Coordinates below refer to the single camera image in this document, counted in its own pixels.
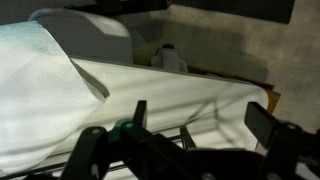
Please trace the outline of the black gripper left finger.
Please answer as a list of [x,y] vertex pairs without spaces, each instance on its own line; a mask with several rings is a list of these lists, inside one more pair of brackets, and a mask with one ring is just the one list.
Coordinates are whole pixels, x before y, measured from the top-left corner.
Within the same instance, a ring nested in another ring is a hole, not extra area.
[[123,162],[139,180],[157,180],[144,142],[152,134],[146,127],[147,101],[139,100],[132,119],[116,122],[112,130],[85,129],[62,172],[60,180],[103,180],[110,165]]

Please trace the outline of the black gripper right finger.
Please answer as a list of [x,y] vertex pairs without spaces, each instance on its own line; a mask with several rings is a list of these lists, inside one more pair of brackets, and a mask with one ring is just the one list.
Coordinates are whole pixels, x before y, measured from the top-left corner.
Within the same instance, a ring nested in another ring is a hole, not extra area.
[[244,123],[267,150],[261,180],[311,180],[320,177],[320,134],[278,120],[257,102],[247,104]]

